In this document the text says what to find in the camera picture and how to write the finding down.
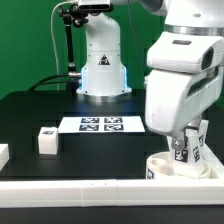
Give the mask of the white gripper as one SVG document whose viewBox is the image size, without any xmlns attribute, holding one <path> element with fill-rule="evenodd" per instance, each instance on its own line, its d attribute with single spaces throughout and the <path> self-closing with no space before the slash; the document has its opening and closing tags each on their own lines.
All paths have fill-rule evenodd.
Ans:
<svg viewBox="0 0 224 224">
<path fill-rule="evenodd" d="M 184 150 L 187 136 L 181 130 L 219 98 L 223 77 L 223 66 L 214 69 L 213 78 L 207 78 L 206 71 L 184 74 L 154 69 L 146 77 L 145 122 L 148 129 L 173 136 L 172 148 Z"/>
</svg>

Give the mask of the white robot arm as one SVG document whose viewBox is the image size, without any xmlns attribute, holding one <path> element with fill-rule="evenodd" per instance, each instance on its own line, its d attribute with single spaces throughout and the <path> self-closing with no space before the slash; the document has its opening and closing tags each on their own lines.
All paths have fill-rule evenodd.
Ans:
<svg viewBox="0 0 224 224">
<path fill-rule="evenodd" d="M 79 93 L 94 99 L 131 91 L 120 59 L 120 27 L 106 13 L 135 0 L 78 0 L 87 14 L 87 62 Z M 149 48 L 145 77 L 145 123 L 187 147 L 187 127 L 220 96 L 224 77 L 224 0 L 137 0 L 165 18 L 164 31 Z"/>
</svg>

